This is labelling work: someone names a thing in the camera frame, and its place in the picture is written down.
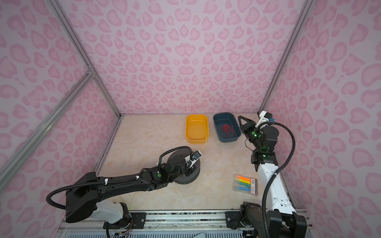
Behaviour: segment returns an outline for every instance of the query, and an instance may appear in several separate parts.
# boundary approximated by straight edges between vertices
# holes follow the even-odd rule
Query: dark blue bin
[[[213,122],[217,131],[218,139],[221,142],[232,142],[238,140],[238,137],[241,136],[241,130],[238,126],[237,120],[235,116],[230,112],[218,113],[213,116]],[[235,135],[230,132],[229,136],[226,135],[224,130],[221,129],[225,124],[229,126],[233,126]]]

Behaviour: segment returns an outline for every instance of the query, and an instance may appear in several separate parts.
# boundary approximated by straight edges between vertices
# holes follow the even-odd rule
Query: orange highlighter
[[[236,176],[236,177],[239,178],[239,179],[251,182],[251,179],[248,179],[248,178],[245,178],[245,177],[242,177],[242,176]]]
[[[247,180],[243,180],[243,179],[239,179],[239,178],[235,178],[237,181],[239,182],[242,182],[242,183],[245,183],[245,184],[251,184],[250,181],[247,181]]]

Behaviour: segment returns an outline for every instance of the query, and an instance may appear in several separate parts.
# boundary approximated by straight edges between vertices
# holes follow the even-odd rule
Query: yellow plastic tray
[[[191,144],[203,144],[209,137],[208,118],[202,114],[187,116],[185,136]]]

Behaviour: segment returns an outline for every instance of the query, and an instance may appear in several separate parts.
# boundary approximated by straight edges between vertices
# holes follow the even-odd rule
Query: plastic packaging
[[[258,181],[256,178],[234,174],[233,191],[250,196],[258,196]]]

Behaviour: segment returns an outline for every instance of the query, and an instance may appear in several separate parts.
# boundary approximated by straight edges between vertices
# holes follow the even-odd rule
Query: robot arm
[[[195,171],[195,163],[201,157],[198,150],[188,156],[170,156],[167,163],[161,164],[161,158],[175,150],[188,149],[177,147],[160,156],[157,166],[143,168],[140,173],[119,177],[97,177],[95,172],[89,172],[75,184],[51,192],[46,201],[55,207],[66,210],[66,222],[74,223],[88,217],[104,220],[112,228],[124,228],[130,224],[131,216],[124,203],[111,203],[104,199],[136,191],[151,191],[164,188],[168,183],[180,176],[189,176]],[[66,190],[66,206],[57,204],[51,197]]]
[[[275,176],[275,178],[273,178],[274,174],[277,175],[280,171],[274,152],[279,131],[273,127],[271,123],[270,125],[268,125],[269,123],[265,125],[262,124],[264,122],[274,122],[271,113],[262,111],[259,116],[258,124],[242,116],[239,116],[238,120],[241,131],[255,146],[255,150],[253,150],[251,155],[251,163],[254,164],[255,170],[261,178],[261,182],[267,187],[269,182],[273,179],[267,191],[267,196],[264,196],[262,201],[263,203],[264,200],[266,200],[263,205],[266,205],[268,212],[266,213],[259,204],[244,202],[240,208],[241,222],[253,224],[257,228],[258,237],[260,238],[268,237],[266,233],[269,233],[272,238],[278,238],[280,235],[282,235],[282,237],[304,237],[307,229],[305,218],[296,214],[280,177]],[[283,226],[282,221],[284,221],[288,227]]]

